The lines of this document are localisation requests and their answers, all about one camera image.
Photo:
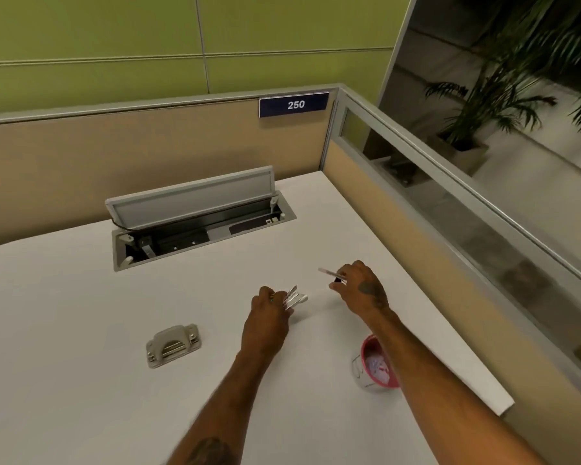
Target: beige fabric panel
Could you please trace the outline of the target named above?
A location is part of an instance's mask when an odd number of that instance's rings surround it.
[[[258,100],[0,125],[0,244],[109,218],[104,201],[273,165],[318,170],[325,111],[258,118]]]
[[[333,142],[324,172],[512,395],[506,421],[550,464],[581,465],[581,393]]]

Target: forearm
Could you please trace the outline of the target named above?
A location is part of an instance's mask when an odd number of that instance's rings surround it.
[[[441,465],[536,465],[542,460],[388,309],[365,317],[392,363]]]
[[[268,360],[240,352],[230,371],[172,453],[168,465],[236,465]]]

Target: person's left arm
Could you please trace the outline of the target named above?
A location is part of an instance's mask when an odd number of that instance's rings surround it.
[[[252,299],[241,350],[167,465],[239,465],[256,391],[288,334],[285,297],[261,287]]]

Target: sign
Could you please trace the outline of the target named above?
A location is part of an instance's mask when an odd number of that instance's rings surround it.
[[[290,96],[273,96],[258,100],[258,117],[281,116],[327,108],[329,92],[305,93]]]

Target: cubicle partition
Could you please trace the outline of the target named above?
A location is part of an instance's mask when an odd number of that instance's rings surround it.
[[[259,117],[259,98],[323,91],[324,110]],[[426,186],[368,159],[370,130]],[[323,171],[512,394],[506,420],[549,461],[581,464],[581,262],[344,85],[0,115],[0,244],[106,219],[113,196],[264,165]]]

